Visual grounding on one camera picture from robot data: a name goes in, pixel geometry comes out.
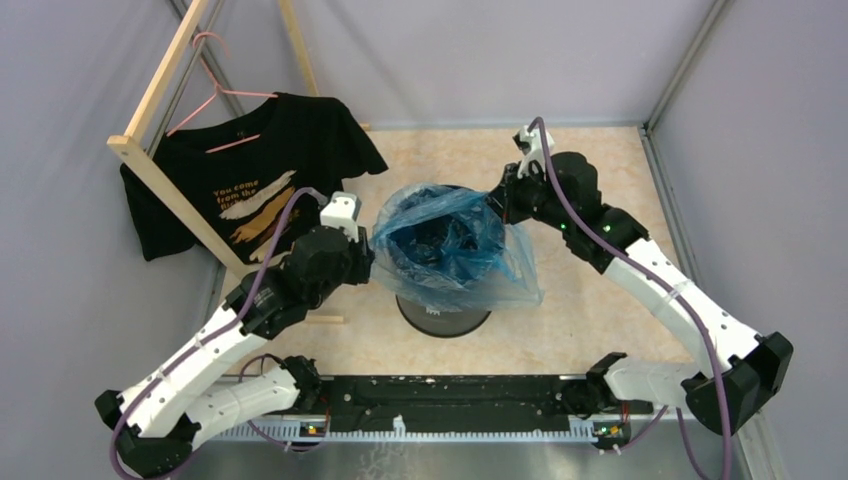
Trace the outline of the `blue plastic trash bag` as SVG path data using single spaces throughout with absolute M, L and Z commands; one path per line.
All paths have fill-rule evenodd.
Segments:
M 482 191 L 407 185 L 383 204 L 369 243 L 372 279 L 431 310 L 532 308 L 544 297 L 530 237 Z

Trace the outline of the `dark round trash bin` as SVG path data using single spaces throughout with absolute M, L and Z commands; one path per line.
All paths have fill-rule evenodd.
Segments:
M 400 314 L 418 332 L 430 337 L 451 339 L 468 335 L 482 326 L 491 315 L 488 310 L 440 312 L 395 296 Z

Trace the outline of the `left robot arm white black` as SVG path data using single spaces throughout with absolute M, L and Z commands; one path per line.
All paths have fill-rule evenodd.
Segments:
M 255 271 L 161 367 L 123 391 L 95 400 L 112 429 L 110 460 L 124 479 L 165 479 L 224 430 L 267 413 L 308 413 L 322 381 L 314 361 L 280 359 L 274 369 L 231 387 L 216 381 L 248 354 L 304 321 L 339 286 L 368 282 L 374 253 L 367 231 L 318 226 L 293 243 L 281 264 Z

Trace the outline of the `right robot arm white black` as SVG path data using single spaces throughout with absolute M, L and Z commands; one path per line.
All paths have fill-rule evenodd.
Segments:
M 736 433 L 782 387 L 794 353 L 781 333 L 740 322 L 686 277 L 647 229 L 601 200 L 597 170 L 577 152 L 544 171 L 504 167 L 487 203 L 507 224 L 533 219 L 560 231 L 569 251 L 641 303 L 691 354 L 690 363 L 610 353 L 587 373 L 591 411 L 624 401 L 687 408 L 707 429 Z

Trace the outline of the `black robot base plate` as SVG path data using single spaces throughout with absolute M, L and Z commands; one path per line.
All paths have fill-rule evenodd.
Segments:
M 598 411 L 583 379 L 557 375 L 336 376 L 309 410 L 330 430 L 411 433 L 564 432 Z

